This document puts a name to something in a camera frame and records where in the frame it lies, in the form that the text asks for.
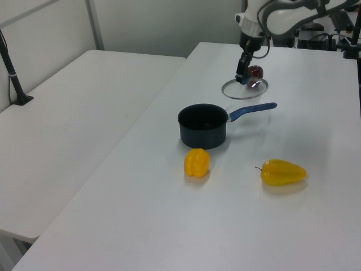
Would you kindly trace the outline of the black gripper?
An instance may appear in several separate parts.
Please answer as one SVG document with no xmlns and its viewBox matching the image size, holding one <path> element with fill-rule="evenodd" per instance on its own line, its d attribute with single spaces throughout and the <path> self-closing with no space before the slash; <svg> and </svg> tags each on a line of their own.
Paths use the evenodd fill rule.
<svg viewBox="0 0 361 271">
<path fill-rule="evenodd" d="M 248 71 L 251 61 L 253 59 L 254 52 L 260 50 L 262 47 L 265 36 L 263 32 L 256 33 L 255 36 L 250 36 L 244 31 L 240 32 L 239 45 L 243 49 L 241 58 L 239 59 L 235 79 L 240 84 L 246 84 L 251 78 L 250 72 Z"/>
</svg>

